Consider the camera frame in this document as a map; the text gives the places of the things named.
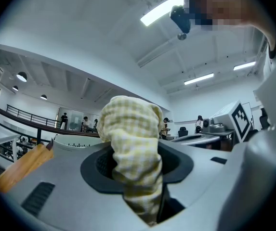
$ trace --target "ceiling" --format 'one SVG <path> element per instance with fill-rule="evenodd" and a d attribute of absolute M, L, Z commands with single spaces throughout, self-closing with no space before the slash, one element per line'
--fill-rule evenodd
<path fill-rule="evenodd" d="M 260 62 L 253 68 L 240 71 L 233 71 L 233 67 L 248 61 L 260 61 L 265 49 L 260 31 L 250 26 L 203 31 L 199 26 L 193 25 L 187 39 L 179 41 L 177 34 L 180 29 L 168 14 L 150 26 L 145 26 L 140 21 L 145 13 L 163 1 L 165 0 L 24 0 L 25 6 L 17 8 L 15 13 L 87 21 L 127 51 L 137 63 L 137 68 L 146 69 L 170 96 L 250 76 L 259 71 Z M 55 66 L 24 56 L 8 52 L 2 54 L 8 56 L 12 66 L 27 69 L 34 85 L 49 86 L 77 96 L 80 96 L 85 85 L 86 76 L 59 71 Z M 209 73 L 214 73 L 215 77 L 184 85 L 186 80 Z M 105 90 L 105 87 L 92 80 L 87 86 L 83 97 L 92 101 Z"/>
<path fill-rule="evenodd" d="M 19 93 L 39 98 L 46 94 L 48 101 L 62 104 L 63 97 L 70 96 L 81 102 L 83 99 L 94 107 L 103 108 L 117 95 L 131 95 L 125 90 L 116 90 L 109 83 L 96 82 L 84 73 L 74 73 L 60 67 L 0 50 L 0 83 L 12 89 L 17 85 Z M 27 82 L 20 81 L 16 74 L 25 72 Z"/>

